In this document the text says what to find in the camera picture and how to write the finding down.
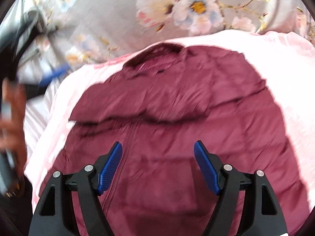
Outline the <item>person's left hand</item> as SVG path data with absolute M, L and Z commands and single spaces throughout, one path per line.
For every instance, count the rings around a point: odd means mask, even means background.
M 5 135 L 1 137 L 1 152 L 11 151 L 16 161 L 17 176 L 23 175 L 27 160 L 27 149 L 23 121 L 26 109 L 26 94 L 22 85 L 13 85 L 7 78 L 3 80 L 2 97 L 11 106 L 11 118 L 1 118 L 1 129 Z

